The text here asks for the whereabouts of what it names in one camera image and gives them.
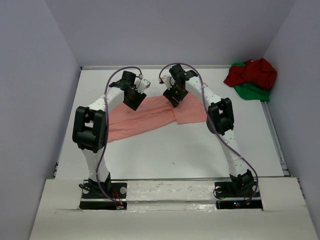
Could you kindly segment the pink t shirt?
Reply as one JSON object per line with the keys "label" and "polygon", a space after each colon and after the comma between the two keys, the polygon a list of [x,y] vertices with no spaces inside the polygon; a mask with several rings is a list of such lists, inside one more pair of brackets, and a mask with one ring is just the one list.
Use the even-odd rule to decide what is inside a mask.
{"label": "pink t shirt", "polygon": [[173,107],[164,96],[147,97],[136,111],[121,103],[109,113],[107,141],[143,134],[173,122],[183,125],[206,120],[203,103],[192,93],[188,93],[177,107]]}

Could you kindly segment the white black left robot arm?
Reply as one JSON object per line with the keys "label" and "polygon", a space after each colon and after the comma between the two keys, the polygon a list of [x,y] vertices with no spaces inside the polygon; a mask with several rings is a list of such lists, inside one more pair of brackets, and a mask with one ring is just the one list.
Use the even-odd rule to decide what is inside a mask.
{"label": "white black left robot arm", "polygon": [[130,67],[123,67],[120,71],[119,80],[107,80],[100,98],[75,110],[72,130],[72,141],[82,151],[89,170],[88,183],[81,184],[81,188],[113,202],[116,199],[109,195],[112,191],[111,174],[104,159],[110,131],[109,112],[121,103],[137,110],[146,98],[144,91],[151,85],[141,71],[135,74]]}

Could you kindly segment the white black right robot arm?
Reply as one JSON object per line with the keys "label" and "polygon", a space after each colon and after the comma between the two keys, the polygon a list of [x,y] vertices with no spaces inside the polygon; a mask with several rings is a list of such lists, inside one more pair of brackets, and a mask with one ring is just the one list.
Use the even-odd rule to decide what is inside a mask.
{"label": "white black right robot arm", "polygon": [[201,74],[186,63],[174,62],[166,65],[160,70],[158,80],[166,87],[163,96],[175,108],[189,92],[202,101],[207,128],[219,140],[228,164],[230,190],[236,197],[244,198],[244,205],[250,203],[258,192],[259,179],[257,171],[238,148],[234,134],[232,101],[228,97],[216,95],[204,84]]}

